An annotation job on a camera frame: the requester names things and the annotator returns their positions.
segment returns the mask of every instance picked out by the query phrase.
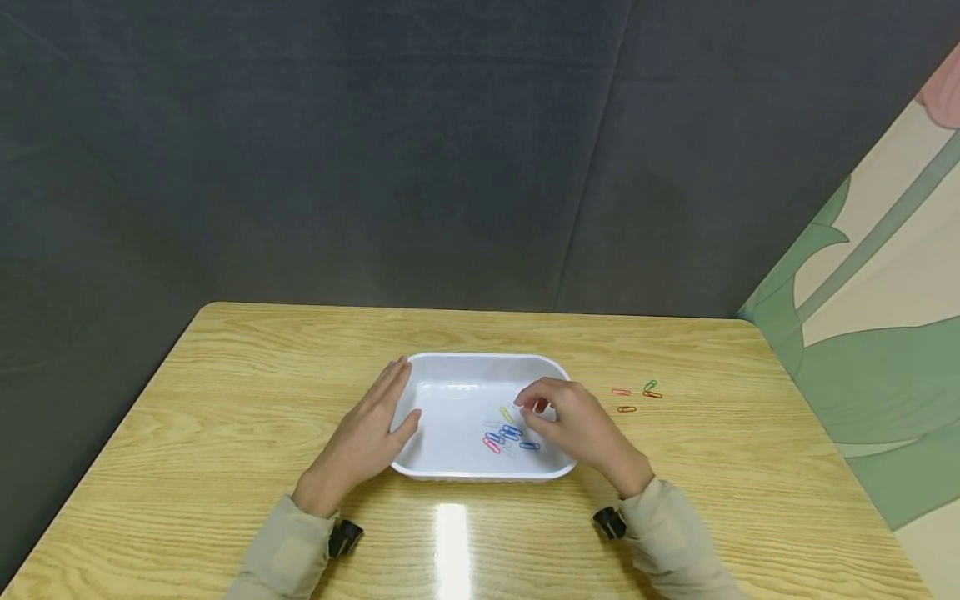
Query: hand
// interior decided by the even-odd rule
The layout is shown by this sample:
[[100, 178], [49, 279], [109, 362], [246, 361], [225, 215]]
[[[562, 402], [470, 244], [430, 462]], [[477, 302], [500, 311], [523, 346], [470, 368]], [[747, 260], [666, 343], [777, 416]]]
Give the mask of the hand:
[[[557, 420], [540, 417], [547, 405]], [[543, 377], [514, 400], [527, 426], [570, 458], [597, 469], [621, 498], [643, 492], [653, 479], [650, 461], [620, 432], [596, 397], [576, 381]]]
[[320, 456], [300, 476], [293, 493], [300, 510], [330, 518], [353, 488], [387, 468], [417, 433], [420, 409], [407, 415], [396, 431], [390, 431], [396, 403], [412, 369], [406, 356], [391, 361], [340, 421]]

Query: wooden table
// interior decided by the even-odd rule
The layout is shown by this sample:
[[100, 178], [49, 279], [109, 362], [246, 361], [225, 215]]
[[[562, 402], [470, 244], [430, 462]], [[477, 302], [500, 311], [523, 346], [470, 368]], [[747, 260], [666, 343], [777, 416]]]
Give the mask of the wooden table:
[[[216, 598], [276, 499], [384, 363], [544, 354], [682, 487], [750, 597], [929, 597], [763, 338], [740, 321], [214, 303], [64, 505], [3, 600]], [[662, 399], [641, 396], [656, 378]], [[611, 388], [628, 388], [629, 398]], [[622, 415], [621, 404], [639, 410]], [[609, 485], [416, 482], [343, 515], [367, 535], [329, 598], [626, 598], [644, 578], [590, 517]]]

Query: sleeve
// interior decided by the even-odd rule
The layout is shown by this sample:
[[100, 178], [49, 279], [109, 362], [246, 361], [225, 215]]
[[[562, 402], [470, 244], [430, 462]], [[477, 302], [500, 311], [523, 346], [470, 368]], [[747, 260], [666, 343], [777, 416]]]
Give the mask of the sleeve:
[[303, 513], [289, 495], [274, 506], [244, 555], [225, 600], [307, 600], [324, 573], [337, 515]]
[[622, 500], [626, 541], [634, 566], [668, 600], [746, 598], [716, 555], [704, 522], [683, 492], [654, 478], [642, 493]]

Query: gray fabric backdrop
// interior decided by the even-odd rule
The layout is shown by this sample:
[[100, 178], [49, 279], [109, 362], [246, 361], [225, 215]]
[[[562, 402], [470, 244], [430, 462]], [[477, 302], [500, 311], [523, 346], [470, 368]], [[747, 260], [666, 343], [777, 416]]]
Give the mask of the gray fabric backdrop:
[[209, 300], [727, 317], [934, 0], [0, 0], [0, 588]]

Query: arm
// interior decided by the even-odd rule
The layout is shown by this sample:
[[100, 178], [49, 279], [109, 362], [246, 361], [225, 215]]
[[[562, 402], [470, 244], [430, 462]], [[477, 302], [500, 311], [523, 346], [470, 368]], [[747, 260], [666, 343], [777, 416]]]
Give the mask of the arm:
[[[658, 479], [650, 461], [620, 432], [582, 385], [545, 377], [515, 405], [527, 426], [568, 456], [596, 468], [620, 495], [634, 565], [669, 600], [739, 600], [745, 596], [716, 556], [713, 541], [680, 490]], [[556, 420], [539, 414], [553, 406]]]
[[329, 560], [337, 507], [353, 488], [388, 467], [417, 432], [419, 410], [390, 431], [410, 369], [404, 356], [391, 362], [344, 416], [293, 494], [274, 506], [225, 600], [308, 600]]

